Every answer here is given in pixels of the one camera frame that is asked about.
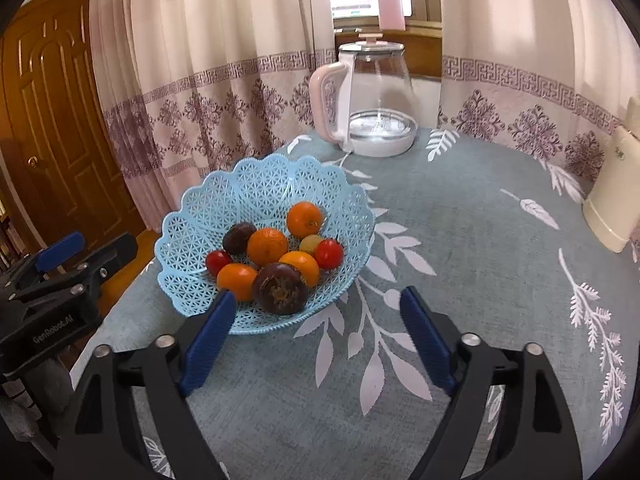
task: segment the gray-blue tablecloth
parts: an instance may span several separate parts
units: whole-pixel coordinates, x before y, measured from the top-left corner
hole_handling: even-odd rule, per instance
[[[347,294],[299,325],[230,336],[188,399],[232,480],[408,477],[448,401],[398,313],[410,284],[464,332],[503,348],[545,348],[585,477],[619,439],[640,340],[632,247],[613,254],[596,240],[582,218],[584,191],[561,168],[466,136],[447,136],[449,147],[442,136],[421,130],[411,150],[383,159],[346,156],[313,134],[283,148],[342,166],[369,194],[375,239]],[[74,383],[97,344],[140,348],[181,325],[159,270],[152,262],[115,305]],[[467,473],[481,468],[501,395],[494,386]],[[135,398],[154,466],[170,474],[144,391]]]

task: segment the mangosteen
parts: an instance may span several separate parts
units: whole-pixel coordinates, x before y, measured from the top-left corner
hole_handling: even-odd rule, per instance
[[[309,297],[302,273],[279,262],[262,268],[253,284],[254,300],[270,314],[286,316],[300,312]]]
[[[224,250],[235,256],[246,252],[246,245],[249,238],[255,233],[255,225],[251,222],[240,222],[235,224],[222,238],[222,247]]]

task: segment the wooden door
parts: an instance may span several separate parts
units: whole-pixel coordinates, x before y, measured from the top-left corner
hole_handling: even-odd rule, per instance
[[[0,146],[44,241],[78,230],[91,250],[144,225],[105,136],[88,7],[89,0],[33,0],[7,28],[1,80],[9,125],[0,128]]]

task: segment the kettle base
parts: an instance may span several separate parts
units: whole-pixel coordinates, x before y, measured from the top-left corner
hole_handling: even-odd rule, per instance
[[[351,138],[353,153],[362,156],[395,156],[406,152],[414,143],[415,132],[399,139],[384,141],[359,140]]]

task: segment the blue fruit basket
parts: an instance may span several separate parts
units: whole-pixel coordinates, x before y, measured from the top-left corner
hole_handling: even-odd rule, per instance
[[[180,211],[162,222],[156,258],[162,265],[158,283],[174,308],[185,316],[204,312],[218,290],[205,268],[210,251],[222,248],[222,238],[237,222],[252,222],[258,229],[275,227],[295,250],[299,240],[287,230],[287,212],[306,200],[324,208],[321,235],[336,238],[344,248],[344,261],[322,272],[304,310],[292,316],[274,316],[256,303],[239,303],[231,334],[261,334],[283,328],[318,312],[335,301],[353,283],[370,252],[375,217],[360,186],[347,182],[344,171],[323,166],[312,156],[290,161],[283,155],[263,160],[245,158],[233,171],[214,171],[200,186],[184,192]],[[250,263],[245,256],[235,258]]]

